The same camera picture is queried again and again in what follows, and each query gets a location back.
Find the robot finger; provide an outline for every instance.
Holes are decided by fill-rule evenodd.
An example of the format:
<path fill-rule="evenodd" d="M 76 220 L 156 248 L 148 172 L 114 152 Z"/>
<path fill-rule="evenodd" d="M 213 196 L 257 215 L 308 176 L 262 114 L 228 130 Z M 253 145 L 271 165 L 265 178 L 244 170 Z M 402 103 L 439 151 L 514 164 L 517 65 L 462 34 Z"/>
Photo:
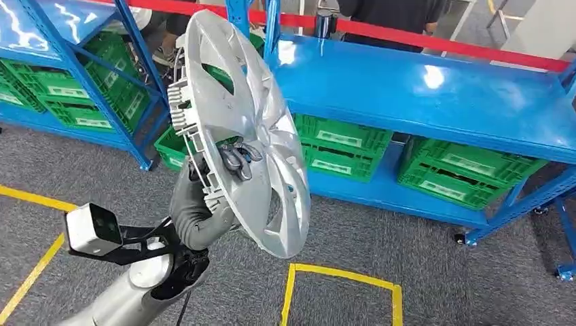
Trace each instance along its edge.
<path fill-rule="evenodd" d="M 236 171 L 238 177 L 242 181 L 248 181 L 252 179 L 252 171 L 250 171 L 250 164 L 246 158 L 236 149 L 232 149 L 232 155 L 236 156 L 238 161 L 240 161 L 240 168 Z"/>

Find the yellow floor marking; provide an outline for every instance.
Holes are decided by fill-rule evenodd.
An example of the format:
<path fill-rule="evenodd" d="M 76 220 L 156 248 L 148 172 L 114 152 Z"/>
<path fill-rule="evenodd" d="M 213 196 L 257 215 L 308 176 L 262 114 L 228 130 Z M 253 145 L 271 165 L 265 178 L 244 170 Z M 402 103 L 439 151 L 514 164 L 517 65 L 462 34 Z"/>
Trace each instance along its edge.
<path fill-rule="evenodd" d="M 68 202 L 61 202 L 59 200 L 31 194 L 29 192 L 22 192 L 20 190 L 4 187 L 3 185 L 0 185 L 0 195 L 26 200 L 28 202 L 34 202 L 36 204 L 52 207 L 53 209 L 59 209 L 66 212 L 72 211 L 76 208 L 76 205 L 70 204 Z M 22 301 L 28 290 L 38 279 L 38 276 L 40 276 L 44 268 L 46 268 L 46 266 L 50 263 L 63 243 L 64 234 L 60 233 L 58 238 L 56 238 L 56 240 L 52 243 L 52 246 L 50 246 L 38 264 L 32 269 L 32 272 L 30 272 L 28 277 L 26 277 L 26 280 L 24 280 L 22 285 L 18 288 L 18 290 L 16 290 L 16 293 L 12 296 L 12 298 L 10 298 L 10 301 L 6 304 L 6 307 L 4 307 L 2 312 L 0 312 L 0 325 L 4 325 L 6 323 L 8 317 L 13 313 L 14 309 L 16 309 L 16 306 L 20 303 L 20 301 Z"/>
<path fill-rule="evenodd" d="M 288 324 L 288 314 L 290 312 L 290 303 L 292 301 L 296 272 L 312 272 L 329 276 L 343 277 L 392 291 L 392 325 L 402 326 L 402 288 L 400 285 L 346 270 L 308 264 L 290 264 L 288 279 L 286 280 L 284 306 L 282 309 L 282 326 L 286 326 Z"/>
<path fill-rule="evenodd" d="M 488 9 L 492 13 L 492 15 L 494 15 L 496 13 L 496 8 L 494 8 L 494 1 L 493 0 L 486 0 L 486 2 L 488 2 Z M 512 20 L 524 20 L 524 17 L 509 16 L 507 14 L 504 14 L 504 18 L 512 19 Z"/>
<path fill-rule="evenodd" d="M 290 312 L 290 303 L 292 302 L 292 291 L 294 291 L 294 277 L 296 269 L 294 264 L 290 264 L 288 270 L 288 279 L 286 280 L 286 292 L 284 293 L 284 307 L 282 308 L 282 326 L 288 323 L 288 313 Z"/>
<path fill-rule="evenodd" d="M 52 246 L 46 251 L 44 256 L 40 259 L 38 264 L 32 269 L 32 272 L 26 277 L 26 280 L 22 283 L 22 285 L 18 288 L 16 293 L 10 298 L 10 301 L 6 304 L 6 307 L 0 312 L 0 325 L 4 325 L 6 319 L 10 316 L 10 314 L 16 309 L 16 306 L 22 301 L 23 297 L 26 295 L 28 290 L 32 287 L 32 284 L 36 281 L 40 273 L 46 268 L 50 260 L 54 257 L 56 252 L 64 243 L 64 234 L 60 234 L 56 241 L 52 243 Z"/>
<path fill-rule="evenodd" d="M 70 204 L 68 202 L 61 202 L 59 200 L 40 196 L 37 194 L 31 194 L 29 192 L 23 192 L 20 190 L 4 187 L 3 185 L 0 185 L 0 195 L 26 200 L 27 202 L 34 202 L 36 204 L 52 207 L 53 209 L 59 209 L 65 212 L 73 211 L 76 209 L 76 205 Z"/>

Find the camera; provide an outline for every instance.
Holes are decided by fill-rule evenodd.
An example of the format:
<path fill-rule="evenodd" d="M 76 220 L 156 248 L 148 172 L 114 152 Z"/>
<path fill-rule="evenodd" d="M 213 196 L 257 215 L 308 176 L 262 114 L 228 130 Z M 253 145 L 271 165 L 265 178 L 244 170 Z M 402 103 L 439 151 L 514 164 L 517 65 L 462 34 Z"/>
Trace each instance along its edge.
<path fill-rule="evenodd" d="M 122 246 L 116 215 L 89 203 L 66 214 L 68 243 L 74 251 L 104 256 Z"/>

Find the red barrier tape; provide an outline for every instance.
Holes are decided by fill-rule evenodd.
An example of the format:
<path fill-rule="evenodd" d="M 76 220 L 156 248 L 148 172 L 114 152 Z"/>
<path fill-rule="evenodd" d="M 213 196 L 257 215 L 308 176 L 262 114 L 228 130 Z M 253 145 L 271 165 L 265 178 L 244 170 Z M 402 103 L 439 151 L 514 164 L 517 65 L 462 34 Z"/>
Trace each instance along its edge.
<path fill-rule="evenodd" d="M 112 0 L 95 0 L 98 2 L 111 3 Z M 186 1 L 175 0 L 127 0 L 128 4 L 135 7 L 148 8 L 160 12 L 169 12 L 174 14 L 193 15 L 200 10 L 209 9 L 216 14 L 226 17 L 226 7 L 220 5 L 201 5 Z M 266 23 L 266 13 L 259 10 L 250 10 L 249 19 L 251 22 Z M 300 16 L 295 14 L 282 14 L 280 22 L 283 26 L 304 27 L 313 29 L 316 18 L 313 16 Z M 533 68 L 540 68 L 550 71 L 564 71 L 569 62 L 531 56 L 516 52 L 495 50 L 482 46 L 473 46 L 471 44 L 430 37 L 426 35 L 390 29 L 381 26 L 374 26 L 363 22 L 353 22 L 350 20 L 339 20 L 336 26 L 338 31 L 344 33 L 357 34 L 375 39 L 385 39 L 398 43 L 410 44 L 432 50 L 447 51 L 456 54 L 463 54 L 474 58 L 483 58 L 500 62 L 522 65 Z"/>

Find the person's arm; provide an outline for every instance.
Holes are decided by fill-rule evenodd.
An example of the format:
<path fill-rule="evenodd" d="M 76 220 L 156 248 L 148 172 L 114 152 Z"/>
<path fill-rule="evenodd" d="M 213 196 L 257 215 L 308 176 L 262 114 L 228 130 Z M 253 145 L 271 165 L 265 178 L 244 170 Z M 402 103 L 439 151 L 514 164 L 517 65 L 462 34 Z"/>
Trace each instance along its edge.
<path fill-rule="evenodd" d="M 346 17 L 351 17 L 360 7 L 363 0 L 338 0 L 340 13 Z"/>
<path fill-rule="evenodd" d="M 440 19 L 444 7 L 446 6 L 446 1 L 447 0 L 436 0 L 434 3 L 432 10 L 428 14 L 428 19 L 424 27 L 426 33 L 432 34 L 436 31 L 436 28 L 438 27 L 438 20 Z"/>

